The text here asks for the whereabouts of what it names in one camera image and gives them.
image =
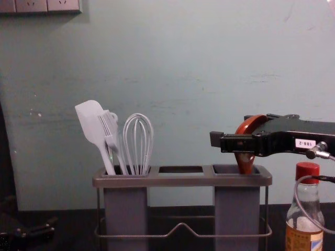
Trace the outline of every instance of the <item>white label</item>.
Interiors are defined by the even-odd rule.
[[[315,140],[301,140],[301,139],[295,139],[295,147],[296,148],[305,148],[305,149],[311,149],[316,145]]]

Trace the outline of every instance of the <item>white whisk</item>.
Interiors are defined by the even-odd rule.
[[[123,141],[131,174],[146,175],[153,146],[153,127],[143,114],[131,115],[123,130]]]

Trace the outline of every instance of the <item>gray utensil holder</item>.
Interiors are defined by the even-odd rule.
[[[168,238],[177,229],[187,228],[198,238],[213,238],[215,251],[257,251],[259,237],[272,234],[267,224],[268,187],[271,174],[262,166],[254,167],[254,174],[240,175],[237,165],[209,166],[152,166],[146,176],[106,175],[104,169],[93,177],[98,192],[104,190],[106,234],[108,251],[148,251],[149,238]],[[176,175],[175,173],[200,173],[200,175]],[[164,235],[148,235],[148,187],[214,187],[215,234],[201,235],[187,224],[180,222]],[[265,187],[265,231],[259,234],[260,187]]]

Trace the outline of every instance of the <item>yellow label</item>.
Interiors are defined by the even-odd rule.
[[[322,251],[323,231],[308,233],[286,224],[285,251]]]

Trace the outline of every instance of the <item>electrical outlet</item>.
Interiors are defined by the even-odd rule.
[[[16,12],[47,12],[47,0],[16,0]]]
[[[49,12],[80,12],[79,0],[47,0]]]
[[[0,0],[0,13],[14,13],[15,0]]]

